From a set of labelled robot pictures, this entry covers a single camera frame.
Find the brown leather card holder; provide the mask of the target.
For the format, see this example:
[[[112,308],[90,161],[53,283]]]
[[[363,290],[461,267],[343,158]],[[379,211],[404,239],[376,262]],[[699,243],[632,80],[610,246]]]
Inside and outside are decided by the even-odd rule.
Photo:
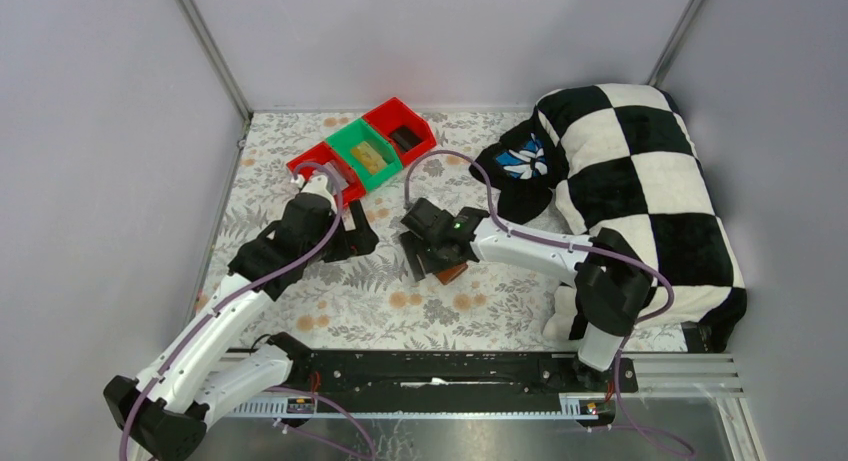
[[[446,268],[436,272],[435,277],[440,281],[442,285],[448,285],[454,280],[456,280],[467,269],[468,265],[466,263],[462,263],[451,268]]]

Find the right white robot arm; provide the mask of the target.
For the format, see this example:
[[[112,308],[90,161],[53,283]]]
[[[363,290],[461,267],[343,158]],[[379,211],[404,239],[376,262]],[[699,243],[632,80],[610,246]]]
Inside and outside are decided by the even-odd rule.
[[[595,236],[557,234],[507,223],[478,208],[456,215],[416,200],[400,237],[415,280],[468,262],[502,263],[557,279],[574,289],[587,326],[579,362],[608,370],[643,308],[653,277],[626,240],[602,229]]]

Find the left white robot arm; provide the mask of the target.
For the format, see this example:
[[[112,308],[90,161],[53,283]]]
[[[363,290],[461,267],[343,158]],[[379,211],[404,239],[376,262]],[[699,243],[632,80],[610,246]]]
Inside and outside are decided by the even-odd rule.
[[[176,339],[137,375],[107,383],[104,398],[121,430],[119,459],[138,447],[155,460],[185,460],[224,415],[287,381],[294,356],[273,341],[233,367],[213,369],[309,265],[374,250],[377,237],[365,218],[345,229],[336,176],[314,172],[297,180],[282,217],[239,248],[218,290]]]

